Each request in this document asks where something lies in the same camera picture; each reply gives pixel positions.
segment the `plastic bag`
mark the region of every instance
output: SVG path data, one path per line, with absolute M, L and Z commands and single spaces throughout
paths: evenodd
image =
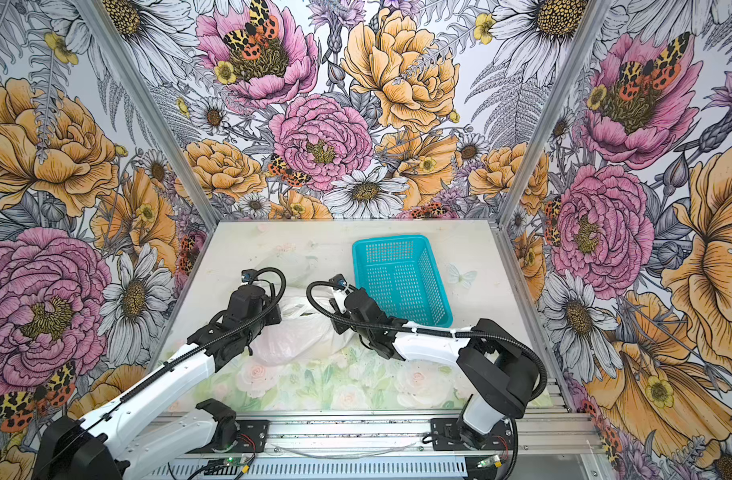
M 330 298 L 316 296 L 315 300 L 331 308 Z M 287 288 L 278 306 L 281 322 L 263 328 L 251 343 L 254 357 L 265 365 L 323 359 L 341 350 L 355 335 L 352 330 L 337 334 L 332 321 L 310 305 L 302 289 Z

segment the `pink peony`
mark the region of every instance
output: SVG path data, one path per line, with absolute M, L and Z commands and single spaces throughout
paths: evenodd
M 664 90 L 644 87 L 629 101 L 620 97 L 620 66 L 625 62 L 646 65 L 666 47 L 654 39 L 641 43 L 624 34 L 601 62 L 601 72 L 590 81 L 585 116 L 574 128 L 574 137 L 609 162 L 625 162 L 640 170 L 653 164 L 680 139 L 692 124 L 698 108 L 688 108 L 702 62 L 694 59 L 694 36 L 678 64 L 681 71 Z
M 318 80 L 319 52 L 313 34 L 304 36 L 288 7 L 281 13 L 270 0 L 268 6 L 270 15 L 278 20 L 278 39 L 270 41 L 257 60 L 231 55 L 222 40 L 227 33 L 246 29 L 247 5 L 242 13 L 230 7 L 226 17 L 215 11 L 213 18 L 200 15 L 196 21 L 198 48 L 206 53 L 200 56 L 201 63 L 206 68 L 218 67 L 215 84 L 224 84 L 228 106 L 239 113 L 290 101 L 313 90 Z
M 31 228 L 0 241 L 0 396 L 33 391 L 70 360 L 91 370 L 105 349 L 101 255 L 62 230 Z
M 319 94 L 291 102 L 270 120 L 275 153 L 289 168 L 312 177 L 308 187 L 332 189 L 353 170 L 365 170 L 374 152 L 366 120 L 350 107 Z
M 561 197 L 556 270 L 582 277 L 598 298 L 624 293 L 652 252 L 654 227 L 645 210 L 640 180 L 621 166 L 580 168 Z

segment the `white daisy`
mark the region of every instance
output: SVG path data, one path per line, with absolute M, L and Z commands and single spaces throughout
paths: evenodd
M 479 161 L 484 154 L 489 153 L 489 147 L 486 137 L 481 134 L 462 134 L 457 141 L 457 151 L 466 164 Z
M 210 135 L 220 135 L 227 126 L 227 107 L 217 97 L 199 98 L 190 105 L 190 121 Z
M 159 188 L 165 187 L 174 180 L 174 172 L 169 167 L 169 161 L 163 156 L 163 152 L 159 150 L 150 149 L 145 152 L 139 159 L 139 164 Z
M 724 23 L 732 14 L 732 0 L 636 0 L 627 8 L 630 33 L 641 33 L 641 40 L 654 44 L 670 42 L 684 32 L 699 35 L 710 19 Z
M 501 41 L 494 63 L 510 62 L 507 76 L 524 66 L 524 79 L 547 84 L 569 55 L 588 0 L 499 0 L 491 34 Z
M 67 49 L 88 51 L 94 72 L 100 78 L 109 65 L 100 46 L 76 9 L 77 0 L 43 0 L 41 10 L 51 27 L 65 37 Z M 193 24 L 190 4 L 180 0 L 102 0 L 116 30 L 129 45 L 142 76 L 158 86 L 173 78 L 185 78 L 184 64 L 192 62 L 184 48 L 198 45 L 188 31 Z
M 136 265 L 122 252 L 118 276 L 120 284 L 111 283 L 102 292 L 105 303 L 97 334 L 107 334 L 107 358 L 113 365 L 143 364 L 150 360 L 150 347 L 163 328 L 163 313 L 174 300 L 174 280 L 150 244 L 142 248 Z
M 353 170 L 337 187 L 323 197 L 323 203 L 338 218 L 389 218 L 404 207 L 403 195 L 394 195 L 409 188 L 406 177 L 385 178 L 387 167 L 374 168 L 369 175 Z
M 727 480 L 732 478 L 732 436 L 718 443 L 721 446 L 721 456 L 706 470 L 700 472 L 701 480 Z
M 602 379 L 598 364 L 611 378 L 622 368 L 622 359 L 603 335 L 616 330 L 616 318 L 608 311 L 594 308 L 596 295 L 592 285 L 584 285 L 580 277 L 566 271 L 566 278 L 554 272 L 547 274 L 545 289 L 537 309 L 546 319 L 544 327 L 550 340 L 558 344 L 563 367 L 574 377 L 587 383 L 593 377 Z
M 244 195 L 236 205 L 241 212 L 255 220 L 267 218 L 270 214 L 270 200 L 257 192 Z

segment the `table surface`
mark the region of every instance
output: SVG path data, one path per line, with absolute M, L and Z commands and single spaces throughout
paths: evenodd
M 530 345 L 524 321 L 485 220 L 222 222 L 203 254 L 162 348 L 164 360 L 225 308 L 241 270 L 275 266 L 289 287 L 342 273 L 353 281 L 352 244 L 392 235 L 425 235 L 444 283 L 453 327 L 497 321 Z M 383 360 L 353 338 L 325 358 L 266 366 L 247 353 L 175 403 L 184 412 L 205 398 L 237 411 L 460 408 L 473 392 L 461 372 L 416 361 Z M 542 396 L 531 406 L 550 406 Z

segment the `daisy center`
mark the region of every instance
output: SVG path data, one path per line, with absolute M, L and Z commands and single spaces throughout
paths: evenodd
M 155 162 L 150 165 L 150 176 L 161 182 L 164 178 L 166 178 L 166 168 L 164 168 L 163 165 Z
M 587 0 L 545 0 L 536 16 L 536 26 L 551 35 L 574 35 L 586 6 Z
M 222 123 L 222 112 L 219 110 L 209 110 L 206 112 L 206 121 L 209 125 L 218 127 Z
M 558 120 L 555 126 L 553 126 L 553 137 L 560 137 L 563 135 L 566 132 L 567 127 L 565 120 Z
M 377 184 L 360 184 L 353 187 L 353 198 L 359 202 L 368 202 L 377 198 L 379 195 L 379 185 Z
M 121 35 L 132 35 L 140 30 L 140 13 L 130 0 L 102 0 L 112 24 Z
M 462 149 L 460 155 L 462 155 L 462 160 L 468 161 L 478 155 L 478 149 L 475 145 L 467 145 Z
M 592 318 L 581 303 L 570 300 L 566 304 L 566 318 L 571 328 L 579 335 L 587 335 L 592 329 Z
M 596 251 L 600 242 L 598 236 L 598 224 L 592 224 L 587 220 L 587 215 L 580 218 L 580 231 L 574 236 L 574 241 L 583 254 L 591 254 Z
M 713 463 L 723 480 L 732 480 L 732 456 L 724 453 Z
M 140 280 L 129 282 L 122 302 L 123 313 L 126 314 L 126 318 L 135 319 L 142 314 L 145 309 L 146 296 L 144 283 Z
M 20 331 L 26 337 L 36 338 L 41 333 L 48 333 L 53 340 L 61 339 L 62 334 L 73 321 L 75 312 L 70 303 L 59 297 L 49 302 L 31 305 L 33 321 L 23 325 Z
M 280 39 L 274 38 L 268 42 L 267 47 L 262 48 L 259 58 L 246 60 L 242 55 L 233 55 L 231 61 L 235 65 L 238 78 L 248 82 L 252 78 L 262 78 L 265 75 L 283 77 L 288 68 L 288 53 Z
M 326 165 L 334 162 L 336 153 L 323 140 L 319 140 L 316 144 L 308 142 L 307 149 L 308 153 L 313 155 L 313 161 L 316 164 Z

